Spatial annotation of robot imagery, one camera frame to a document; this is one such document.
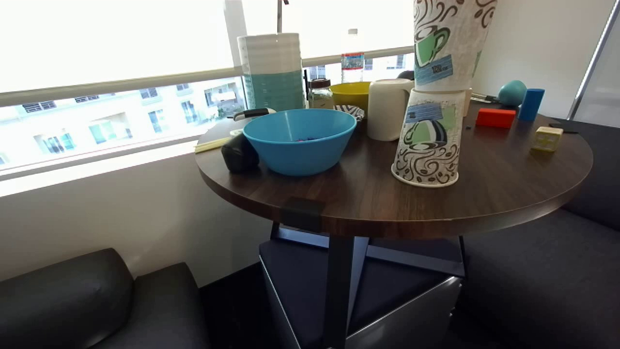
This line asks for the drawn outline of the white green cube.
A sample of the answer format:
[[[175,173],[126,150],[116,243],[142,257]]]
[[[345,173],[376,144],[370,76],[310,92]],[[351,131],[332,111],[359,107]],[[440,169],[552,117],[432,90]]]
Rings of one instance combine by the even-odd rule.
[[[556,127],[539,127],[533,138],[533,150],[539,152],[556,152],[560,146],[560,140],[564,137],[562,129]]]

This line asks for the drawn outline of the black small round object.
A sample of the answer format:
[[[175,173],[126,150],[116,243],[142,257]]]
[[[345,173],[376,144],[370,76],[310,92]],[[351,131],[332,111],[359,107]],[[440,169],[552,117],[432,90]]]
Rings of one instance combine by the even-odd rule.
[[[250,173],[258,168],[260,158],[252,144],[242,137],[235,137],[221,148],[221,156],[231,173]]]

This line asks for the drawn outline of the dark sofa seat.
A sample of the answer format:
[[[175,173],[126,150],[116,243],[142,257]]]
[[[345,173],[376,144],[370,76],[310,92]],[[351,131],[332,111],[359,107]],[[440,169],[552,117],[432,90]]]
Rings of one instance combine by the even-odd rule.
[[[467,239],[459,307],[516,349],[620,349],[620,131],[574,123],[593,150],[578,197]]]

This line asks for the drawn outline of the patterned paper cup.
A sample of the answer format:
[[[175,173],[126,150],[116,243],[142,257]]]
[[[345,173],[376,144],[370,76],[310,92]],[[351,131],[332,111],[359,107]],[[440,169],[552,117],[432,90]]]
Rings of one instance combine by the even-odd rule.
[[[471,86],[498,0],[415,0],[415,88]]]
[[[409,96],[392,175],[411,187],[446,189],[459,181],[463,92]]]

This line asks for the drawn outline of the blue cylinder block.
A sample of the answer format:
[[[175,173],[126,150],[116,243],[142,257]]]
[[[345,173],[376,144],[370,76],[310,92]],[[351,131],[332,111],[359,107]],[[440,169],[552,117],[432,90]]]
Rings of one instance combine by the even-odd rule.
[[[543,104],[543,98],[545,98],[545,92],[541,88],[531,88],[527,94],[525,94],[525,100],[519,107],[519,115],[518,119],[521,123],[533,123],[539,115],[539,107]]]

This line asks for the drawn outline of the dark ottoman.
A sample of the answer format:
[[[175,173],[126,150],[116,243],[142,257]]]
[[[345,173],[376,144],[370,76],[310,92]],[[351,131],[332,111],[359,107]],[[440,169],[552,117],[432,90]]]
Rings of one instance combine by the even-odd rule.
[[[211,349],[186,264],[132,278],[113,249],[0,284],[0,349]]]

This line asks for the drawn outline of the white ceramic mug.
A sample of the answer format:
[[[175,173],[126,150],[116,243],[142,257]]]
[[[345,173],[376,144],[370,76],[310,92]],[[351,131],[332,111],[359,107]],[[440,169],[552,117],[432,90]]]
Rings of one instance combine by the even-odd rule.
[[[394,142],[399,138],[411,90],[411,80],[378,80],[370,84],[366,133],[372,140]]]

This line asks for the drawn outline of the yellow bowl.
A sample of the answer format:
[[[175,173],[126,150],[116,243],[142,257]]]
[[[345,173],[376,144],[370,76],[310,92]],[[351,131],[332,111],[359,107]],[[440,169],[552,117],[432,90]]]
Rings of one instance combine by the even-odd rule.
[[[363,111],[368,109],[368,82],[349,82],[349,84],[337,84],[332,88],[333,102],[337,106],[355,106]]]

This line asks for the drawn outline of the red block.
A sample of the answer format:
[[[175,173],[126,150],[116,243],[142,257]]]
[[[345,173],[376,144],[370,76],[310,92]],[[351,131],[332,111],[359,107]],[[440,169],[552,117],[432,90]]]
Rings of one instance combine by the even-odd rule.
[[[481,109],[477,115],[477,125],[483,129],[500,129],[506,131],[516,119],[514,109]]]

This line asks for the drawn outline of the blue plastic bowl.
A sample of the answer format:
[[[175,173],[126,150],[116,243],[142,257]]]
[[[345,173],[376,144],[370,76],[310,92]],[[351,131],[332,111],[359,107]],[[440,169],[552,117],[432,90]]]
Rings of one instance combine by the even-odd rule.
[[[252,119],[242,135],[262,164],[285,177],[312,177],[335,168],[357,119],[333,109],[293,109]]]

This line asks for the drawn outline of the round wooden table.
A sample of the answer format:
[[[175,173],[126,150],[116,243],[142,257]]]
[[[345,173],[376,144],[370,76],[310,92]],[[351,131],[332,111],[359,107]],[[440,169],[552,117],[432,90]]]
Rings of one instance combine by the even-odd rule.
[[[287,179],[258,169],[233,175],[217,152],[196,158],[204,183],[254,216],[328,239],[322,349],[345,349],[357,278],[368,239],[444,239],[498,232],[552,214],[574,199],[593,168],[589,144],[570,135],[554,154],[535,152],[535,125],[508,133],[465,121],[459,181],[448,189],[409,187],[390,173],[392,144],[355,135],[341,166]]]

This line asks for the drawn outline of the white and teal cup stack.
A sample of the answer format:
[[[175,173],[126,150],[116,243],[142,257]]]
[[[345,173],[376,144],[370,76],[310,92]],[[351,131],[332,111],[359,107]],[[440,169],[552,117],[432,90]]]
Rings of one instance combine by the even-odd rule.
[[[302,109],[302,63],[297,34],[239,40],[242,84],[252,109]]]

